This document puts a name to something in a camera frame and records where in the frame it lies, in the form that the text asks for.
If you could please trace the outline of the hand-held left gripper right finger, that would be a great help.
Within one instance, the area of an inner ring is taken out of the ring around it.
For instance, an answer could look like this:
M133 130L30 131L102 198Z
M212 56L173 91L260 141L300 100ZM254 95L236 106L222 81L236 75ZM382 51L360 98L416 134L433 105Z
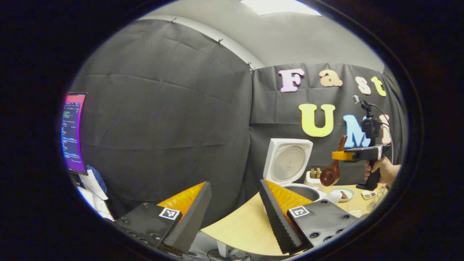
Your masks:
M260 197L283 254L316 247L358 221L328 198L312 201L264 179L260 181Z

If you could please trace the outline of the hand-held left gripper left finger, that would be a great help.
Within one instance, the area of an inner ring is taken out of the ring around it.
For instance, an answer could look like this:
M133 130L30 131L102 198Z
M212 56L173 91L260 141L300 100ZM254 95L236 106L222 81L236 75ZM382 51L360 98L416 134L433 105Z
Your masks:
M141 203L114 224L149 248L182 256L190 250L211 197L210 182L201 182L160 203Z

